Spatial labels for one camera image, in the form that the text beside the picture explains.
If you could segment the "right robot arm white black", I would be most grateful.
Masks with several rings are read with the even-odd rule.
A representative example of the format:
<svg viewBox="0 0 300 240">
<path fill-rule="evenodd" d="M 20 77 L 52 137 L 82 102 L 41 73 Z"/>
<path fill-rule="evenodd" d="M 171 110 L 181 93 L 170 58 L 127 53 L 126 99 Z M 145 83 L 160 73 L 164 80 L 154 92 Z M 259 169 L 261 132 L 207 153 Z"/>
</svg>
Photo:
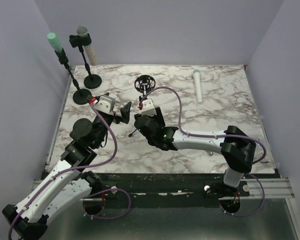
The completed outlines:
<svg viewBox="0 0 300 240">
<path fill-rule="evenodd" d="M 166 126 L 161 109 L 156 114 L 135 114 L 134 126 L 147 139 L 149 145 L 163 151 L 202 150 L 223 155 L 228 167 L 220 183 L 220 191 L 231 196 L 238 190 L 244 174 L 250 173 L 256 143 L 238 127 L 230 125 L 217 132 L 221 137 L 199 137 L 203 132 L 183 133 L 179 127 Z"/>
</svg>

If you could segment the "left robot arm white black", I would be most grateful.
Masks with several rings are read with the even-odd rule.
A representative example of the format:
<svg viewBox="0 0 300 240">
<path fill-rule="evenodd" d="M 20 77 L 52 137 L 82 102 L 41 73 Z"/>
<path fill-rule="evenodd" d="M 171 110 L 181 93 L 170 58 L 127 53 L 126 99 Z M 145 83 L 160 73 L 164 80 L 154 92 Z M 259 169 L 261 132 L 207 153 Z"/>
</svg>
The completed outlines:
<svg viewBox="0 0 300 240">
<path fill-rule="evenodd" d="M 132 103 L 120 109 L 120 115 L 113 111 L 114 100 L 106 96 L 92 98 L 89 105 L 96 114 L 94 121 L 78 119 L 72 127 L 68 144 L 60 160 L 44 180 L 22 201 L 8 204 L 2 214 L 10 227 L 8 239 L 16 233 L 21 240 L 38 240 L 48 229 L 50 222 L 73 202 L 82 198 L 104 196 L 112 191 L 105 188 L 102 180 L 90 168 L 107 134 L 114 143 L 114 152 L 108 160 L 98 163 L 105 165 L 112 161 L 118 151 L 117 139 L 110 128 L 112 123 L 128 124 Z"/>
</svg>

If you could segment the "mint green microphone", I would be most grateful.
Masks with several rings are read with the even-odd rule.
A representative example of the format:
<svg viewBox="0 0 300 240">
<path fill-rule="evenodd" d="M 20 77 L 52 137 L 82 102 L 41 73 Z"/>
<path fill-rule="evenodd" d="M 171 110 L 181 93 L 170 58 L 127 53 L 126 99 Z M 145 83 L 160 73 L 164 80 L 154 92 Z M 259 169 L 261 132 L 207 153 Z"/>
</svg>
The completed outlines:
<svg viewBox="0 0 300 240">
<path fill-rule="evenodd" d="M 47 40 L 56 53 L 60 54 L 61 56 L 65 55 L 61 40 L 54 32 L 47 34 Z"/>
</svg>

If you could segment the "black tripod shock mount stand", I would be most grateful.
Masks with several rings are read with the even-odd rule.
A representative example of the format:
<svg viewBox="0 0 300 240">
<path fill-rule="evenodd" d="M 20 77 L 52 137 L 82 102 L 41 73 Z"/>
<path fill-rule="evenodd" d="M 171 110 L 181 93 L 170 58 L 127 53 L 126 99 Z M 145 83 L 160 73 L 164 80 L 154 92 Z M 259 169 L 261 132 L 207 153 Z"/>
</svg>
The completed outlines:
<svg viewBox="0 0 300 240">
<path fill-rule="evenodd" d="M 139 104 L 143 101 L 143 100 L 146 100 L 148 99 L 146 97 L 146 95 L 152 91 L 156 86 L 156 81 L 155 79 L 150 76 L 150 75 L 141 75 L 139 76 L 135 82 L 134 82 L 134 88 L 139 92 L 141 93 L 142 95 L 140 95 L 138 97 L 138 108 L 139 108 Z M 140 126 L 140 120 L 141 120 L 141 112 L 139 114 L 136 114 L 135 115 L 135 123 L 137 123 L 137 127 L 135 130 L 133 130 L 129 135 L 128 137 L 132 137 L 133 134 L 138 130 L 140 131 L 142 129 L 142 127 Z"/>
</svg>

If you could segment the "white microphone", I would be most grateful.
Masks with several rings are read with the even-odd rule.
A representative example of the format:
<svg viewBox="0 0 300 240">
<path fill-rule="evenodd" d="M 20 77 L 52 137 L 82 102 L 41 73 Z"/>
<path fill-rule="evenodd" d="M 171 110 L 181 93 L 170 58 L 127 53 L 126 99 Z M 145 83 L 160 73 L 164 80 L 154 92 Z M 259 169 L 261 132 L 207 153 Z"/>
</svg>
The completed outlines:
<svg viewBox="0 0 300 240">
<path fill-rule="evenodd" d="M 199 104 L 203 103 L 203 95 L 202 95 L 202 86 L 201 86 L 201 73 L 199 70 L 195 69 L 192 73 L 192 77 L 194 80 L 195 92 L 197 102 Z"/>
</svg>

